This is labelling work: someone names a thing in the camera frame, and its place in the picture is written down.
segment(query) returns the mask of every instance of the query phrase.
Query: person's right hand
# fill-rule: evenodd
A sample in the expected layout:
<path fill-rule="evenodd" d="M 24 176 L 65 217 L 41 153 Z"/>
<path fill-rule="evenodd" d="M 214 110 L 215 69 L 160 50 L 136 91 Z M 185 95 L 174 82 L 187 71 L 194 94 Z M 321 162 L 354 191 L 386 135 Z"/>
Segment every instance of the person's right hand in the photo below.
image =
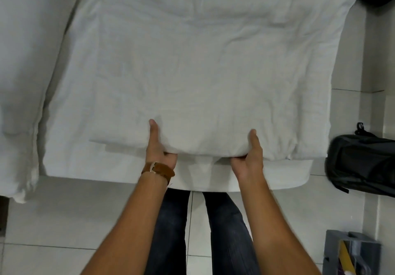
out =
<path fill-rule="evenodd" d="M 252 147 L 247 156 L 230 159 L 230 165 L 232 166 L 232 170 L 239 183 L 253 177 L 257 177 L 257 179 L 264 179 L 264 158 L 262 154 L 262 147 L 259 143 L 255 129 L 250 130 L 249 140 Z"/>

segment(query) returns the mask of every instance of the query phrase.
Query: hand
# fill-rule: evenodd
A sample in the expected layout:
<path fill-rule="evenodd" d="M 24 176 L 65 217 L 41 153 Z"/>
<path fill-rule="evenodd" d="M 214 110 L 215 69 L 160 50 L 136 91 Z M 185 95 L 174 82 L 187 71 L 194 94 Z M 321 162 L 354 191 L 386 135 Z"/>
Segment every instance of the hand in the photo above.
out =
<path fill-rule="evenodd" d="M 165 153 L 163 151 L 163 145 L 159 142 L 159 126 L 153 119 L 150 119 L 149 125 L 149 141 L 145 162 L 164 163 L 174 170 L 175 164 L 177 163 L 177 154 Z"/>
<path fill-rule="evenodd" d="M 230 159 L 230 165 L 232 166 L 232 170 L 239 183 L 254 176 L 259 176 L 260 178 L 264 179 L 264 158 L 262 154 L 262 147 L 259 143 L 255 129 L 250 131 L 249 140 L 252 147 L 247 156 Z"/>

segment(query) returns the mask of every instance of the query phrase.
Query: dark blue jeans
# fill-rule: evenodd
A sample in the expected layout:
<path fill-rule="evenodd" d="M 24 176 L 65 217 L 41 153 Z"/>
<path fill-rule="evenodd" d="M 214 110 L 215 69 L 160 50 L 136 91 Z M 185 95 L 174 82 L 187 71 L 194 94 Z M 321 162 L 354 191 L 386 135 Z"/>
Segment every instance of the dark blue jeans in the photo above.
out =
<path fill-rule="evenodd" d="M 168 188 L 155 225 L 145 275 L 186 274 L 189 191 Z M 227 193 L 203 193 L 211 229 L 213 275 L 260 274 L 252 239 Z"/>

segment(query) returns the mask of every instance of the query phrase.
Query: person's left hand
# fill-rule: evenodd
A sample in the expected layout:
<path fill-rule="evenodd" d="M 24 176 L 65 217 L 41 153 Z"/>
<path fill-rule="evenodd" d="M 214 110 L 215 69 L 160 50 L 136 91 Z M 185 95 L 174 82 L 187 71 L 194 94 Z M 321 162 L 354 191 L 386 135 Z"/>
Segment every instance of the person's left hand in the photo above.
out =
<path fill-rule="evenodd" d="M 174 170 L 177 163 L 177 154 L 165 153 L 163 145 L 159 142 L 159 126 L 154 119 L 149 121 L 149 141 L 146 151 L 145 162 L 164 163 Z"/>

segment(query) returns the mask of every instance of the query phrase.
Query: wall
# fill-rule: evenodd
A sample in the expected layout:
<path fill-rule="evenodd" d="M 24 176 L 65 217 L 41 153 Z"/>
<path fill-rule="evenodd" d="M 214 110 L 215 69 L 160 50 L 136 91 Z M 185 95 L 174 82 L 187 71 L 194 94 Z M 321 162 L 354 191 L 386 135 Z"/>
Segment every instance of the wall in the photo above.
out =
<path fill-rule="evenodd" d="M 395 4 L 368 10 L 362 87 L 372 95 L 371 131 L 395 139 Z M 380 275 L 395 270 L 395 198 L 366 194 L 363 232 L 382 243 Z"/>

